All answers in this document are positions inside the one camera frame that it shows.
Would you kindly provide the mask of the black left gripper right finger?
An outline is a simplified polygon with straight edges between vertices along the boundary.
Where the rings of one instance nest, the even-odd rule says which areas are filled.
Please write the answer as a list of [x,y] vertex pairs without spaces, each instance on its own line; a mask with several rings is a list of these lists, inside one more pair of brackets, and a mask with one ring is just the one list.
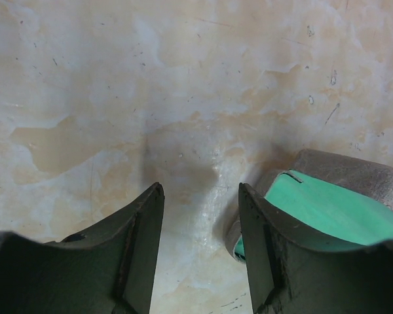
[[393,313],[393,241],[324,234],[248,184],[238,208],[254,313]]

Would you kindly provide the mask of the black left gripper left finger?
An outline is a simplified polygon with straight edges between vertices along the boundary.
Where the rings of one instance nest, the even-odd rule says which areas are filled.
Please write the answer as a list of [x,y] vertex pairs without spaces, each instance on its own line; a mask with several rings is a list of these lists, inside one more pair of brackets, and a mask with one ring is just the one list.
[[59,242],[0,232],[0,313],[148,313],[163,214],[155,183]]

